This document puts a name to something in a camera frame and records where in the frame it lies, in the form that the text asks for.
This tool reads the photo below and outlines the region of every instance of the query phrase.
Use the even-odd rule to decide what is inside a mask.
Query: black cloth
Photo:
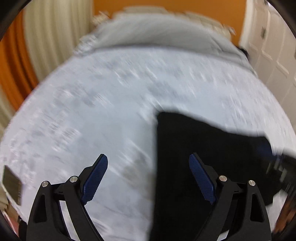
[[[205,201],[189,169],[196,152],[205,165],[231,181],[254,180],[266,205],[281,186],[278,174],[266,176],[266,163],[257,153],[263,147],[272,156],[265,137],[224,132],[181,114],[157,116],[157,178],[151,241],[193,241],[212,206]]]
[[[27,236],[27,223],[21,220],[19,223],[19,238],[21,241],[26,241],[27,239],[26,236]]]

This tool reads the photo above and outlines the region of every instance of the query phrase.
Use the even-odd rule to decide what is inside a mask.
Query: door panel
[[[265,0],[255,0],[255,3],[259,6],[266,6],[266,1]]]
[[[282,18],[275,12],[270,14],[270,24],[266,37],[263,54],[271,59],[277,59],[284,38],[284,22]]]
[[[283,100],[282,107],[290,119],[290,122],[296,127],[296,87],[291,86],[287,96]]]
[[[248,57],[249,63],[254,68],[258,60],[257,51],[252,48],[249,48],[248,53],[249,53],[249,57]]]
[[[266,85],[278,102],[281,103],[288,90],[292,86],[292,83],[289,79],[287,79],[285,74],[283,74],[279,69],[275,68],[270,80]]]
[[[287,73],[294,75],[296,72],[296,39],[291,30],[285,25],[284,44],[278,58],[279,67]]]
[[[260,55],[256,70],[259,79],[266,84],[267,80],[269,79],[273,71],[272,61],[270,59],[267,59],[263,55]]]
[[[250,40],[250,47],[256,51],[261,50],[264,38],[263,31],[267,29],[268,21],[268,11],[255,7],[254,11],[254,22],[255,26],[253,27],[252,37]]]

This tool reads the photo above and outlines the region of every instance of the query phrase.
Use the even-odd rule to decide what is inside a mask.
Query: white bedsheet
[[[226,131],[265,133],[273,151],[296,147],[279,103],[238,65],[165,47],[96,51],[72,57],[42,82],[4,134],[0,176],[8,165],[24,183],[22,205],[10,198],[20,216],[28,221],[42,181],[64,182],[104,153],[109,166],[86,209],[106,241],[146,240],[157,110],[179,111]]]

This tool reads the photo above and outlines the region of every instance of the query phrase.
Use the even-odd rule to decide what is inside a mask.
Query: white door
[[[265,5],[254,4],[254,16],[252,24],[252,32],[249,40],[250,64],[255,66],[261,52],[264,38],[267,31],[269,12]]]
[[[259,79],[279,101],[296,131],[296,39],[264,0],[254,0],[248,52]]]

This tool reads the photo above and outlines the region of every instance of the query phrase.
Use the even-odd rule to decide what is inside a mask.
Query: blue gripper pad
[[[216,201],[214,185],[194,154],[189,156],[189,168],[204,199],[213,204]]]
[[[98,161],[97,165],[92,170],[88,179],[85,181],[84,186],[82,187],[82,197],[80,201],[82,204],[86,204],[88,201],[91,201],[98,189],[100,182],[107,170],[108,167],[108,158],[103,155]]]

